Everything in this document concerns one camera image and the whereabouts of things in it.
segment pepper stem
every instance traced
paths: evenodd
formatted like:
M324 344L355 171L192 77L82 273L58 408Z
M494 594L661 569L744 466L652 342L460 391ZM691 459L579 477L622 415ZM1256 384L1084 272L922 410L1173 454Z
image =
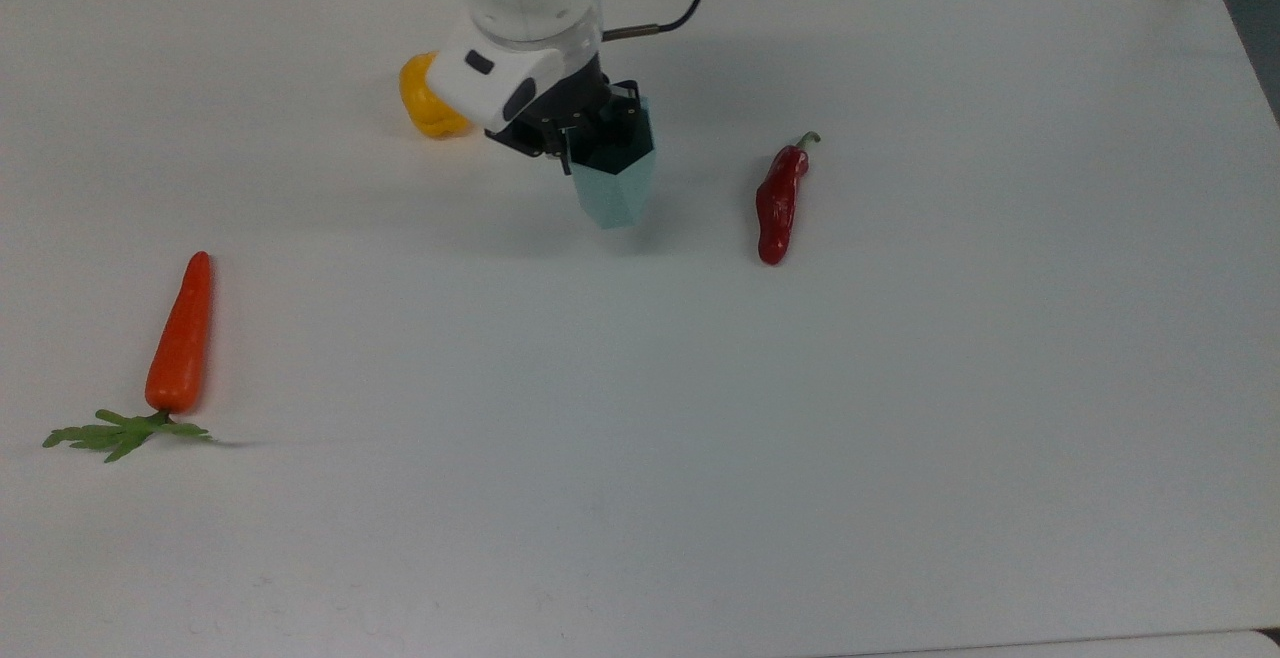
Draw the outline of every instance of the pepper stem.
M814 131L801 134L800 141L796 142L796 148L805 151L805 148L809 148L809 143L822 143L822 134L818 134Z

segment yellow bell pepper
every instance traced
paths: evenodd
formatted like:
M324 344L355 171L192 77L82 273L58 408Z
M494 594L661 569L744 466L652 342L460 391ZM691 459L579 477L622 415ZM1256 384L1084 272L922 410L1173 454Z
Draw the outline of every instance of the yellow bell pepper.
M442 101L426 84L426 69L435 60L435 52L412 56L401 69L401 101L410 119L430 138L447 138L463 133L471 125L465 116Z

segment black cable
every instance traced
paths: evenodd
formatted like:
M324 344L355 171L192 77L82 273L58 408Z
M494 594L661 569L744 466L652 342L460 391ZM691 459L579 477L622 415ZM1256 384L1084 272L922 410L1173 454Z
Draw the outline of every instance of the black cable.
M600 42L607 44L609 40L639 38L641 35L671 33L672 29L677 29L680 26L689 23L689 19L694 17L694 12L698 10L700 3L703 3L703 0L694 0L694 3L690 3L689 10L685 12L685 15L677 17L677 19L671 23L650 23L645 26L626 26L625 28L605 29Z

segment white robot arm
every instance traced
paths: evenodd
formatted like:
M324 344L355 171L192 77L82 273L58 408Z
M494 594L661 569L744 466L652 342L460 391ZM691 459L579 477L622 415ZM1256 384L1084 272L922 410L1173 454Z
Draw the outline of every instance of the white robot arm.
M497 134L553 84L588 67L599 44L599 0L466 0L428 83Z
M489 138L558 157L598 225L634 225L653 174L653 129L635 81L609 84L602 73L600 44L680 28L699 1L675 23L605 35L600 0L466 0L426 81Z

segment red chili pepper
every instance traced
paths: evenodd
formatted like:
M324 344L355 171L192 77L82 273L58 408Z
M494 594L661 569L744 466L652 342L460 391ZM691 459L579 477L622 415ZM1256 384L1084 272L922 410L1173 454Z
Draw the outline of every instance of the red chili pepper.
M755 215L760 219L760 260L778 265L791 245L791 224L796 216L796 193L800 179L809 172L809 143L822 140L809 131L799 143L787 146L773 156L769 175L755 192Z
M200 398L211 307L212 266L209 253L201 251L187 262L182 289L147 371L147 405L166 419L189 411Z

